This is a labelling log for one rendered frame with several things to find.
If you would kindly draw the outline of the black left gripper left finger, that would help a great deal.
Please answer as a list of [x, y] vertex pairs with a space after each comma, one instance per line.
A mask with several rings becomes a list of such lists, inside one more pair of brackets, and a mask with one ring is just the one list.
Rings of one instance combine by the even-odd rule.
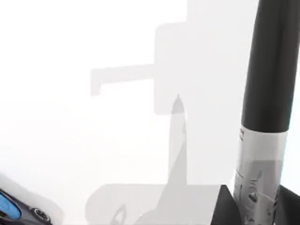
[[242, 225], [238, 206], [227, 185], [221, 185], [211, 225]]

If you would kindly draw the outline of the white black and blue device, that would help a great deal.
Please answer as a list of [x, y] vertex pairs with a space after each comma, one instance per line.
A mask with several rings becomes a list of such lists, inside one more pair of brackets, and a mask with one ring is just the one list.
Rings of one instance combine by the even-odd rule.
[[63, 225], [62, 208], [0, 172], [0, 225]]

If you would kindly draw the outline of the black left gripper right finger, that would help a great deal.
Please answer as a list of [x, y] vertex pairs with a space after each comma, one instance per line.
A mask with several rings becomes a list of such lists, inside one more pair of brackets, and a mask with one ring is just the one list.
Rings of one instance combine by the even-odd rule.
[[300, 225], [300, 196], [280, 185], [272, 204], [271, 225]]

